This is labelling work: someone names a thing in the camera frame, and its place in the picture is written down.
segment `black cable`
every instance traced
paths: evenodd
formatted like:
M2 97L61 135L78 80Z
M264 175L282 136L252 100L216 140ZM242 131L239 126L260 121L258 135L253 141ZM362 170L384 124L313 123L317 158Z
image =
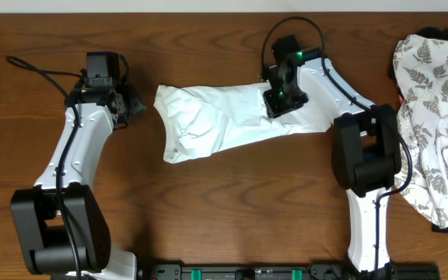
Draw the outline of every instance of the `black cable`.
M37 72L35 67L33 67L32 65L30 65L29 63L23 61L20 58L14 57L14 56L7 56L6 57L6 61L13 65L16 66L18 68L21 69L26 69L26 70L30 70L30 71L34 71ZM50 70L43 70L43 69L37 69L39 71L41 71L44 74L52 74L52 75L70 75L70 76L74 76L77 78L82 78L82 75L80 74L75 74L75 73L71 73L71 72L59 72L59 71L50 71Z
M124 63L124 66L125 66L125 72L124 72L124 75L122 76L122 80L121 80L121 85L124 85L129 79L129 64L125 60L124 55L119 54L118 57L122 60L122 63Z
M321 29L319 28L319 26L312 21L311 19L307 19L305 17L302 16L291 16L288 17L286 19L281 20L279 23L276 23L276 25L274 25L271 29L271 31L269 31L268 35L265 37L264 40L264 44L262 45L262 53L261 53L261 69L262 69L262 77L264 77L264 69L265 69L265 63L264 63L264 52L265 52L265 46L268 42L269 37L271 36L272 32L281 24L283 24L286 21L289 20L294 20L294 19L298 19L298 20L302 20L302 21L306 21L308 23L310 23L312 26L314 26L317 30L317 32L319 33L320 36L320 41L321 41L321 50L320 50L320 62L321 65L323 67L323 71L324 74L327 76L327 78L333 83L333 85L340 90L340 92L347 97L348 100L350 100L350 102L352 102L353 104L355 104L357 107L363 109L364 111L368 112L369 114L371 114L374 118L379 119L378 115L371 110L370 108L364 106L363 104L361 104L359 101L357 101L357 99L353 96L351 96L349 93L347 93L345 91L345 89L343 89L331 76L329 69L326 68L326 63L325 63L325 57L324 57L324 35L323 32L321 31ZM392 194L398 194L401 191L403 191L411 182L411 178L412 178L412 158L411 158L411 152L409 151L409 148L407 146L407 144L405 144L404 139L402 138L402 136L400 135L400 133L394 129L392 129L391 125L389 125L388 123L386 123L385 121L382 121L382 124L385 125L387 128L389 128L398 138L398 141L400 142L400 144L402 145L402 149L404 150L405 153L405 157L408 161L408 175L405 179L404 184L402 184L401 187L392 190L392 191L388 191L384 194L380 194L376 197L376 201L374 202L375 207L376 207L376 243L375 243L375 264L374 264L374 278L377 278L377 273L378 273L378 257L379 257L379 252L380 252L380 201L382 198L385 198L387 196L390 196Z
M58 85L49 75L47 75L48 73L56 74L56 75L78 76L80 78L80 80L79 80L79 82L77 82L76 85L80 84L82 86L82 84L81 84L82 77L83 77L82 75L76 75L76 74L67 73L67 72L44 71L44 70L36 68L35 66L24 61L23 59L17 58L14 56L7 56L6 61L9 62L11 65L15 65L16 67L38 73L39 75L44 77L47 81L49 81L51 84L53 84L53 86L55 86L60 91L60 93L63 94L63 96L65 97L66 100L68 99L67 92L60 85ZM65 232L67 233L68 241L70 243L70 246L72 248L72 254L74 256L75 275L76 275L77 279L81 279L81 274L82 274L81 271L82 270L81 270L81 264L80 264L80 260L79 260L79 252L77 250L77 244L75 243L74 234L73 234L72 228L70 226L70 221L68 220L68 214L67 214L68 210L65 207L65 203L63 202L63 196L61 193L61 188L62 188L62 184L63 184L62 183L63 167L64 167L65 159L67 157L67 153L70 149L70 146L72 145L75 134L77 133L77 130L79 129L79 125L80 125L79 112L77 111L77 108L73 104L72 104L72 110L74 111L74 118L75 118L74 119L74 127L72 129L70 136L68 137L65 147L63 148L63 152L61 153L60 160L58 161L58 166L56 167L56 197L57 197L57 202L58 202L58 210L60 210L61 218L63 219L63 224L65 225Z

